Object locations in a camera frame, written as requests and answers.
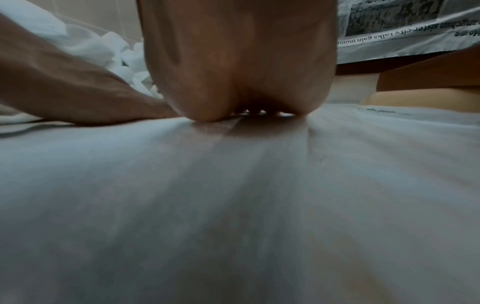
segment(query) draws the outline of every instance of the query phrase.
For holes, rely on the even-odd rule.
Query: crumpled white cloth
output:
[[[7,16],[31,33],[49,41],[60,50],[116,74],[135,90],[160,98],[152,83],[144,57],[143,42],[133,48],[118,34],[102,37],[89,29],[66,25],[52,13],[26,0],[0,0],[0,14]],[[0,104],[0,125],[38,120],[33,115]]]

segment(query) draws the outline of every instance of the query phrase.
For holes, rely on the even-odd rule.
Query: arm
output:
[[[177,117],[102,67],[65,54],[0,15],[0,102],[50,120],[101,125]]]

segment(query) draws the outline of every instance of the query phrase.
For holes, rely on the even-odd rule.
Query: beige wall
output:
[[[140,41],[142,30],[135,0],[28,0],[48,10],[67,24],[103,35],[120,34],[130,44]]]

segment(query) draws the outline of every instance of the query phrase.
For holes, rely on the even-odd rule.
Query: newspaper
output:
[[[479,0],[339,0],[338,63],[480,43]]]

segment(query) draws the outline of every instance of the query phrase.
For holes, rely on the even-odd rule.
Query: white bed sheet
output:
[[[435,113],[2,126],[0,303],[478,303],[478,116]]]

